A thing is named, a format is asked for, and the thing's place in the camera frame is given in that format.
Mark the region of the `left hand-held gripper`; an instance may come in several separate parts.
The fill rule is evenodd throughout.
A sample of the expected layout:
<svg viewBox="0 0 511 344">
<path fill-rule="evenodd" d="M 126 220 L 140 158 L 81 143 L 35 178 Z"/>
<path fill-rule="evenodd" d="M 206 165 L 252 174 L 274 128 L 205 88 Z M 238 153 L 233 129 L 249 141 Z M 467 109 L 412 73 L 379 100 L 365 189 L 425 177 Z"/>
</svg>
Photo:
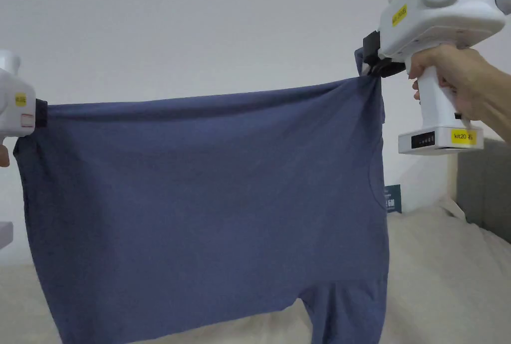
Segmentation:
<svg viewBox="0 0 511 344">
<path fill-rule="evenodd" d="M 15 53 L 0 52 L 0 143 L 22 138 L 47 125 L 48 104 L 36 98 L 35 89 L 18 77 L 21 60 Z"/>
</svg>

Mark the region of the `person's right hand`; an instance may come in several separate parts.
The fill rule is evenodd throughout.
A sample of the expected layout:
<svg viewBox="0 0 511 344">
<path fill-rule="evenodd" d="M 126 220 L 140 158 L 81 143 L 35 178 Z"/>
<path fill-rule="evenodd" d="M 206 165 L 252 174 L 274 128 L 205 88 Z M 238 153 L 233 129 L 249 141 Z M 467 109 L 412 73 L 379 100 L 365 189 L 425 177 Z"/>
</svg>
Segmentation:
<svg viewBox="0 0 511 344">
<path fill-rule="evenodd" d="M 452 45 L 440 45 L 414 54 L 408 78 L 413 80 L 414 98 L 420 100 L 418 79 L 427 68 L 434 67 L 438 84 L 454 95 L 454 106 L 470 121 L 480 120 L 477 110 L 477 90 L 492 66 L 474 49 L 458 49 Z"/>
</svg>

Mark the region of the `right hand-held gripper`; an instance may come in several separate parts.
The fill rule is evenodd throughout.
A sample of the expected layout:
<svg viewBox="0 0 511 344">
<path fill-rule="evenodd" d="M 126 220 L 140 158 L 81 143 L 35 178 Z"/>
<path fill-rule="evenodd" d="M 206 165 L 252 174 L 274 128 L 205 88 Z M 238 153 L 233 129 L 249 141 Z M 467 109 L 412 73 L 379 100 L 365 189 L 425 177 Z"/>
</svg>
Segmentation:
<svg viewBox="0 0 511 344">
<path fill-rule="evenodd" d="M 389 0 L 379 26 L 363 39 L 362 74 L 386 78 L 409 71 L 413 54 L 442 44 L 470 48 L 501 31 L 511 0 Z M 408 155 L 481 150 L 483 131 L 457 112 L 454 95 L 438 84 L 436 69 L 418 80 L 422 127 L 398 137 Z"/>
</svg>

